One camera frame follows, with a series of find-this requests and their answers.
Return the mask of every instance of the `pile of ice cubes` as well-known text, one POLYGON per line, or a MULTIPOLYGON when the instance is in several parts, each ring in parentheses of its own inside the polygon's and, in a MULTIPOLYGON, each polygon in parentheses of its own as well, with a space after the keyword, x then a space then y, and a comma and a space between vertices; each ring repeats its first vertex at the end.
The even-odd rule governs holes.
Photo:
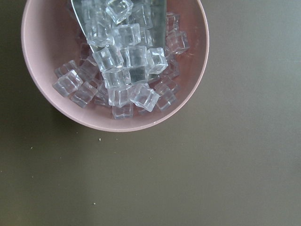
POLYGON ((71 60, 55 69, 53 87, 63 97, 83 108, 89 103, 111 107, 115 119, 132 118, 134 105, 143 115, 177 101, 175 55, 189 48, 178 14, 166 15, 163 49, 153 48, 151 0, 82 0, 82 13, 87 39, 80 32, 76 37, 79 64, 71 60), (101 50, 92 53, 89 45, 101 50))

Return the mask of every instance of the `tabletop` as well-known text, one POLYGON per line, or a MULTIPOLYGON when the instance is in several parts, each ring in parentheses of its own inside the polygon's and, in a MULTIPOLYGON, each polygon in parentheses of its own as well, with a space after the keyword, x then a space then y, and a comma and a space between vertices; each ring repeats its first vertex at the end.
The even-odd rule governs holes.
POLYGON ((25 3, 0 8, 1 226, 301 225, 301 1, 202 0, 198 89, 131 133, 77 124, 38 91, 25 3))

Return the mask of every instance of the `bowl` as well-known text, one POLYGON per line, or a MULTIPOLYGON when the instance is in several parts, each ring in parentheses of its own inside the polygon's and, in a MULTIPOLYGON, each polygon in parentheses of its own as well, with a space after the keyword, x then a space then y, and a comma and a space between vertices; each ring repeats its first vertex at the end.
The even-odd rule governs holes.
POLYGON ((181 86, 178 101, 166 111, 145 115, 134 112, 132 119, 115 120, 111 109, 88 105, 80 108, 62 97, 52 87, 57 77, 54 69, 79 57, 75 36, 77 22, 65 9, 65 0, 27 0, 22 19, 22 48, 33 81, 44 97, 70 119, 103 131, 129 132, 154 126, 179 111, 190 99, 204 74, 208 52, 209 31, 200 0, 167 0, 167 11, 181 15, 180 30, 186 31, 190 49, 177 56, 181 75, 175 78, 181 86))

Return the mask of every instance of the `scoop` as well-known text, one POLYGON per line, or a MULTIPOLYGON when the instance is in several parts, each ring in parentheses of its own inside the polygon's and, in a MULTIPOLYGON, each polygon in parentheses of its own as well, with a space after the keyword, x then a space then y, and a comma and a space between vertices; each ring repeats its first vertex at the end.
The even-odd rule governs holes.
MULTIPOLYGON (((85 31, 85 22, 83 20, 81 5, 82 0, 71 0, 71 4, 76 16, 76 19, 79 23, 79 26, 81 30, 83 31, 85 37, 86 31, 85 31)), ((150 29, 150 32, 152 34, 153 38, 153 47, 165 47, 165 29, 166 29, 166 0, 151 0, 150 1, 150 7, 151 7, 151 19, 153 21, 153 28, 150 29)), ((102 48, 91 46, 92 52, 97 52, 101 50, 102 48)))

